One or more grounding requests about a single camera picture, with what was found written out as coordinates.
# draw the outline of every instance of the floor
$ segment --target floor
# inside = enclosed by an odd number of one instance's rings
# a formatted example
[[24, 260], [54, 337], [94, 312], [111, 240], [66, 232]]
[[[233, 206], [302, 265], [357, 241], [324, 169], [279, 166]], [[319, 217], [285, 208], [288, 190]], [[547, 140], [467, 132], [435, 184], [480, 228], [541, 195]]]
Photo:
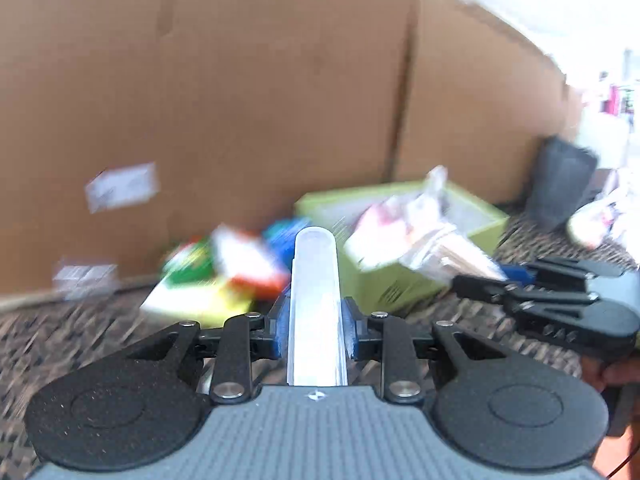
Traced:
[[[540, 233], [523, 219], [513, 218], [497, 258], [523, 262], [544, 254], [588, 256], [636, 268], [631, 257], [615, 245], [606, 244], [587, 253], [571, 246], [562, 233]], [[138, 312], [148, 292], [141, 289], [110, 298], [48, 304], [0, 316], [0, 480], [22, 480], [38, 464], [22, 423], [25, 406], [34, 392], [56, 377], [158, 330]], [[453, 320], [569, 374], [580, 373], [576, 354], [514, 333], [510, 320], [496, 306], [446, 294], [419, 303], [404, 314], [408, 322], [425, 326], [436, 319]], [[255, 380], [263, 383], [285, 381], [282, 362], [257, 362], [253, 372]], [[426, 364], [423, 373], [428, 380]], [[352, 363], [349, 375], [351, 383], [376, 384], [380, 366], [376, 362]], [[610, 464], [622, 461], [616, 453], [628, 447], [628, 442], [610, 446], [615, 451], [607, 444], [607, 450], [598, 457], [607, 473]], [[616, 476], [616, 480], [625, 477]]]

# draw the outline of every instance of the pink object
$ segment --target pink object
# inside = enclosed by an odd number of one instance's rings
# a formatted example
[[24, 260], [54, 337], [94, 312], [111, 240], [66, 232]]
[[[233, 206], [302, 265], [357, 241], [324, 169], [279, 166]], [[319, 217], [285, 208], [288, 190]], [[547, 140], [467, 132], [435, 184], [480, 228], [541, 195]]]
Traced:
[[402, 209], [394, 197], [370, 206], [358, 219], [356, 229], [378, 228], [393, 224], [402, 218]]
[[611, 85], [609, 100], [606, 101], [604, 111], [610, 115], [617, 115], [620, 107], [620, 90], [615, 85]]

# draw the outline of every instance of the clutter pile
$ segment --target clutter pile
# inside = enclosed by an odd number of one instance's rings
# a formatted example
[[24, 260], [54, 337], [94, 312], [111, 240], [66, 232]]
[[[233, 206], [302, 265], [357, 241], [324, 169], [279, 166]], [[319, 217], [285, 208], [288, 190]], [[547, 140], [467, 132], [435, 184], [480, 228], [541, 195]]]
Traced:
[[441, 166], [424, 182], [309, 194], [294, 218], [261, 236], [220, 225], [174, 248], [140, 309], [159, 322], [193, 319], [211, 328], [260, 310], [255, 302], [273, 303], [289, 288], [296, 235], [318, 226], [336, 238], [341, 296], [363, 312], [391, 312], [459, 273], [505, 279], [487, 254], [507, 219], [449, 183]]
[[157, 322], [193, 319], [215, 328], [250, 311], [254, 301], [273, 302], [289, 286], [295, 237], [307, 225], [283, 220], [263, 236], [220, 225], [208, 238], [178, 245], [140, 310]]
[[595, 250], [605, 241], [632, 253], [637, 224], [637, 191], [629, 168], [600, 168], [590, 149], [557, 137], [545, 141], [538, 154], [526, 215], [545, 232], [565, 229], [575, 245]]

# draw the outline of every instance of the cardboard wall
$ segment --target cardboard wall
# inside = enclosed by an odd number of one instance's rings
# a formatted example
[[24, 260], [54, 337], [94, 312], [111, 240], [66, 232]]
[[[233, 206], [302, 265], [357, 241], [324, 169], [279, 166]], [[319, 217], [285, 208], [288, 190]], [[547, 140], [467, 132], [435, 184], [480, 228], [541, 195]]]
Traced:
[[[0, 0], [0, 294], [380, 182], [412, 0]], [[101, 171], [160, 193], [90, 214]]]
[[516, 199], [543, 137], [576, 134], [581, 102], [532, 43], [457, 0], [416, 0], [414, 50], [395, 180], [438, 164], [492, 202]]

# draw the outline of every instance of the lime green tray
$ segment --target lime green tray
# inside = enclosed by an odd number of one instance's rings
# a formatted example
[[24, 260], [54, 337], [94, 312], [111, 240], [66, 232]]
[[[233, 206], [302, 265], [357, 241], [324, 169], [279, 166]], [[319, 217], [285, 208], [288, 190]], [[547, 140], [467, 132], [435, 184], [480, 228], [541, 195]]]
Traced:
[[[447, 216], [478, 247], [493, 254], [509, 217], [499, 209], [455, 184], [447, 184]], [[381, 184], [309, 193], [296, 202], [296, 213], [313, 225], [331, 231], [338, 247], [340, 293], [351, 296], [364, 314], [376, 310], [393, 312], [409, 303], [433, 296], [443, 289], [441, 283], [403, 267], [398, 263], [363, 270], [344, 251], [344, 243], [360, 214], [370, 205], [386, 198], [417, 196], [422, 182]]]

